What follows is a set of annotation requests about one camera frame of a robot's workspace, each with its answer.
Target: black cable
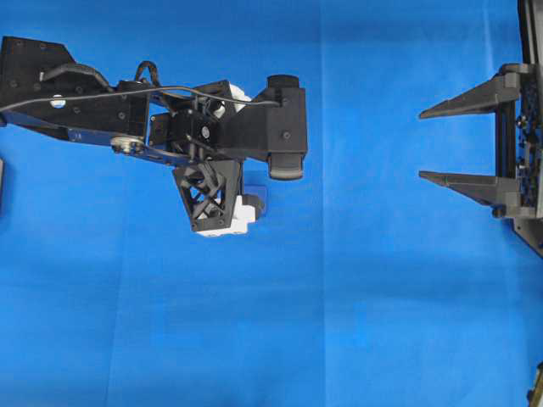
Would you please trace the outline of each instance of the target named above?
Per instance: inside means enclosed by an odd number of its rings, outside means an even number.
[[[224,98],[223,96],[216,96],[212,95],[210,93],[201,92],[197,89],[191,88],[189,86],[159,86],[159,87],[150,87],[148,89],[138,89],[136,91],[123,91],[123,92],[112,92],[112,93],[99,93],[98,95],[84,95],[84,96],[67,96],[67,97],[57,97],[57,98],[36,98],[36,99],[28,99],[24,100],[22,102],[17,103],[11,103],[6,106],[0,107],[0,112],[4,112],[6,110],[13,110],[17,108],[21,108],[23,106],[27,106],[29,104],[33,103],[43,103],[43,102],[55,102],[59,100],[65,100],[65,101],[78,101],[78,100],[89,100],[89,99],[101,99],[101,98],[113,98],[116,96],[130,96],[130,95],[141,95],[144,93],[153,93],[153,92],[162,92],[162,91],[183,91],[183,92],[189,92],[193,95],[199,95],[203,96],[205,98],[211,98],[215,100],[221,100],[222,102],[228,102],[228,103],[235,103],[235,104],[244,104],[247,106],[274,106],[279,107],[281,106],[280,103],[274,102],[272,100],[262,100],[259,102],[252,102],[252,101],[244,101],[234,98]]]
[[[156,67],[156,64],[151,61],[143,61],[142,63],[140,63],[140,65],[137,67],[134,81],[140,80],[140,78],[142,77],[142,73],[145,71],[145,68],[147,68],[149,70],[149,74],[151,74],[151,81],[153,82],[153,85],[155,85],[156,87],[160,86],[159,69]]]

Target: blue fabric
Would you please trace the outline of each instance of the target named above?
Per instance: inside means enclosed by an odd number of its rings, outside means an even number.
[[[521,59],[516,1],[3,2],[112,83],[276,73],[307,89],[305,178],[250,234],[194,236],[171,170],[10,126],[0,405],[524,405],[543,360],[541,260],[419,180],[491,174],[490,116],[417,114]]]

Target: bolt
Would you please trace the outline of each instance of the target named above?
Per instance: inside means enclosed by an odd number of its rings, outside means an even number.
[[[202,127],[202,137],[206,140],[210,138],[210,129],[208,129],[207,126]]]

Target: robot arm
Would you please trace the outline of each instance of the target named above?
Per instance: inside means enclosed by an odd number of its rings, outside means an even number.
[[[151,103],[165,113],[149,118]],[[246,159],[292,181],[307,153],[305,90],[294,76],[269,77],[250,100],[228,81],[161,86],[156,66],[144,61],[133,80],[111,86],[63,45],[16,37],[4,37],[0,53],[0,125],[7,124],[173,167],[191,228],[205,236],[246,232],[263,210],[244,194]]]
[[[519,0],[518,16],[523,63],[505,64],[491,80],[420,114],[494,113],[495,175],[419,175],[492,207],[495,218],[511,219],[513,230],[543,256],[543,0]]]

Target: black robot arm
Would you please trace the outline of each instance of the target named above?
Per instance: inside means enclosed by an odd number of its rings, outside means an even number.
[[[522,64],[505,64],[489,81],[420,114],[495,114],[495,175],[420,176],[492,207],[496,218],[511,219],[514,231],[543,256],[543,0],[519,0],[518,17]]]
[[[149,118],[151,103],[165,112]],[[0,125],[7,124],[174,167],[191,228],[206,236],[243,233],[263,210],[244,194],[246,159],[291,181],[302,177],[307,153],[297,77],[271,76],[251,100],[228,81],[162,86],[156,66],[144,61],[133,79],[111,86],[63,45],[15,37],[3,38],[0,53]]]

